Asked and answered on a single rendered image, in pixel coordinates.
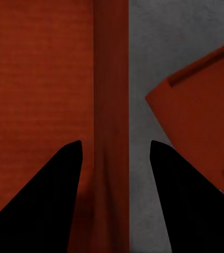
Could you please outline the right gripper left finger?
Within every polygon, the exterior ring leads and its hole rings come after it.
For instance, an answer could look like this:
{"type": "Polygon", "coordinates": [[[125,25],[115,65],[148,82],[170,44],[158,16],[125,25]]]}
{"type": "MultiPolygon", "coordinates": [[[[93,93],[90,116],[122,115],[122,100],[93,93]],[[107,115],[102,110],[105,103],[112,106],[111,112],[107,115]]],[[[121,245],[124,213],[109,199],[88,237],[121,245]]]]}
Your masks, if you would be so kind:
{"type": "Polygon", "coordinates": [[[65,145],[0,212],[0,253],[66,253],[83,160],[65,145]]]}

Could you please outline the storage box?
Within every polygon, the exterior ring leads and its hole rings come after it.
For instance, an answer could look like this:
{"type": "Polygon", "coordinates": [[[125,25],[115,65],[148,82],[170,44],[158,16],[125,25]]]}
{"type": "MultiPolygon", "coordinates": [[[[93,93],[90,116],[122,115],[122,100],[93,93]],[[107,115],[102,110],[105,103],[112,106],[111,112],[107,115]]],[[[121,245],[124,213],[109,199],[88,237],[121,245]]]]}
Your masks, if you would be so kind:
{"type": "Polygon", "coordinates": [[[129,0],[0,0],[0,212],[78,140],[66,253],[129,253],[129,0]]]}
{"type": "Polygon", "coordinates": [[[145,96],[173,148],[224,194],[224,46],[145,96]]]}

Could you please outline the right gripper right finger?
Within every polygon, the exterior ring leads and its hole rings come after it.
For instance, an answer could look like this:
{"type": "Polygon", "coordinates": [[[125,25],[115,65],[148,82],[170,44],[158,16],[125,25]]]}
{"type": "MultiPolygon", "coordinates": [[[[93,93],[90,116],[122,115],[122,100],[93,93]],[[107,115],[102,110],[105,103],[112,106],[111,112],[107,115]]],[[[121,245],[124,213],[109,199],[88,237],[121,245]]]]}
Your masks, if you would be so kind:
{"type": "Polygon", "coordinates": [[[224,194],[167,144],[150,162],[172,253],[224,253],[224,194]]]}

